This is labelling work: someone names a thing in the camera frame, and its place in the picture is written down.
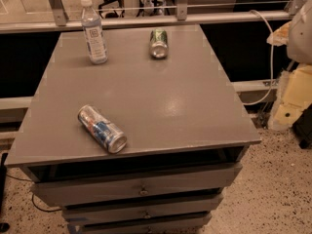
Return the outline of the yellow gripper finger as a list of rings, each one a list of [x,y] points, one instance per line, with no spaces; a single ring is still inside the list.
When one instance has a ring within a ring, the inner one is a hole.
[[[282,45],[287,45],[289,42],[289,31],[291,23],[287,22],[280,26],[276,30],[271,30],[267,38],[267,43],[271,46],[280,47]]]
[[[276,97],[270,112],[268,128],[283,131],[290,128],[312,104],[312,66],[301,63],[292,72],[283,71]]]

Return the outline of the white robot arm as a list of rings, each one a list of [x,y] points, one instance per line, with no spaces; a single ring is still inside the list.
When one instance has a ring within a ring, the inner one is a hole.
[[[278,81],[268,128],[283,131],[312,104],[312,0],[307,0],[290,22],[267,38],[272,46],[287,46],[287,56],[298,63],[294,71],[283,71]]]

